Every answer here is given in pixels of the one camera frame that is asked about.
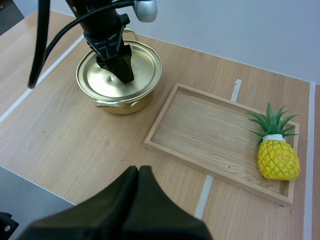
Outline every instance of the gold pot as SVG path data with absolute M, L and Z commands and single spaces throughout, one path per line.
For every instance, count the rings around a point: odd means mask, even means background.
M 113 73 L 100 68 L 93 51 L 83 58 L 76 70 L 79 87 L 95 106 L 120 115 L 135 113 L 150 103 L 162 74 L 162 62 L 157 52 L 139 42 L 137 33 L 132 29 L 126 28 L 124 32 L 135 36 L 135 40 L 124 40 L 132 51 L 132 82 L 124 84 Z

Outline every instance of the wooden tabletop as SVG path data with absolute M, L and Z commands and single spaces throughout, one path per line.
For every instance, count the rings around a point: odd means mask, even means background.
M 49 38 L 71 20 L 52 12 Z M 36 24 L 34 13 L 0 37 L 0 115 L 27 90 Z M 44 71 L 81 34 L 77 26 L 64 36 Z M 140 40 L 154 48 L 163 62 L 155 97 L 146 108 L 131 115 L 113 115 L 93 105 L 75 78 L 80 60 L 90 50 L 82 40 L 0 123 L 0 165 L 76 204 L 108 186 L 128 166 L 150 165 L 165 193 L 194 215 L 206 174 L 146 149 L 144 140 L 175 83 L 230 99 L 240 79 L 237 103 L 264 111 L 270 102 L 298 114 L 301 174 L 295 183 L 294 203 L 281 207 L 214 179 L 202 220 L 215 240 L 303 239 L 310 84 L 159 40 L 143 36 Z M 319 119 L 319 86 L 316 98 Z M 318 122 L 313 239 L 320 239 Z

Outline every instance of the wooden tray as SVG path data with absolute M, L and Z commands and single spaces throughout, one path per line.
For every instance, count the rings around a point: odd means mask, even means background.
M 281 206 L 294 199 L 294 181 L 264 178 L 258 168 L 260 126 L 248 112 L 264 113 L 176 84 L 148 134 L 148 149 Z M 293 132 L 299 133 L 299 124 Z M 298 152 L 299 135 L 287 142 Z

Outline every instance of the pineapple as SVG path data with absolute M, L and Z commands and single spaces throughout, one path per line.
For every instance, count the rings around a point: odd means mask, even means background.
M 248 114 L 254 118 L 249 119 L 259 124 L 263 132 L 253 132 L 261 137 L 258 145 L 261 144 L 258 154 L 258 166 L 261 174 L 267 179 L 273 180 L 293 180 L 301 169 L 299 159 L 295 150 L 286 143 L 284 137 L 295 135 L 288 133 L 294 126 L 285 128 L 288 121 L 297 115 L 280 119 L 286 113 L 282 111 L 284 106 L 273 113 L 270 103 L 266 109 L 266 117 L 262 117 L 254 112 Z

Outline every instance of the pineapple leaves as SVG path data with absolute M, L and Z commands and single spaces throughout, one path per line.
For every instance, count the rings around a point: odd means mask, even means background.
M 277 126 L 279 125 L 281 116 L 282 116 L 284 113 L 288 112 L 288 111 L 282 111 L 284 108 L 285 108 L 285 105 L 284 105 L 282 108 L 280 108 L 280 110 L 279 110 L 279 111 L 276 113 L 276 115 L 274 116 L 275 124 L 276 124 Z
M 260 140 L 258 141 L 257 145 L 261 144 L 264 141 L 264 138 L 260 138 Z
M 285 133 L 285 134 L 282 134 L 283 137 L 289 137 L 289 136 L 295 136 L 295 135 L 298 135 L 298 134 L 295 134 L 295 133 Z
M 268 106 L 266 107 L 266 125 L 269 126 L 269 124 L 272 122 L 274 119 L 274 112 L 272 110 L 272 106 L 270 102 L 268 103 Z
M 284 126 L 294 117 L 296 117 L 298 115 L 293 115 L 293 116 L 287 116 L 285 117 L 280 123 L 279 123 L 279 129 L 283 129 Z
M 293 129 L 294 127 L 295 127 L 295 126 L 292 125 L 292 126 L 286 128 L 286 129 L 281 130 L 281 134 L 282 134 L 282 135 L 285 134 L 286 132 L 290 131 L 290 130 Z
M 268 128 L 268 134 L 280 134 L 277 125 L 274 122 L 270 122 L 270 126 Z
M 249 119 L 250 121 L 259 124 L 262 127 L 264 132 L 268 131 L 268 126 L 267 126 L 266 120 L 261 115 L 255 113 L 255 112 L 248 112 L 247 114 L 256 118 L 256 119 Z
M 267 135 L 264 132 L 256 132 L 256 131 L 250 131 L 250 132 L 257 134 L 259 137 L 264 137 L 265 135 Z

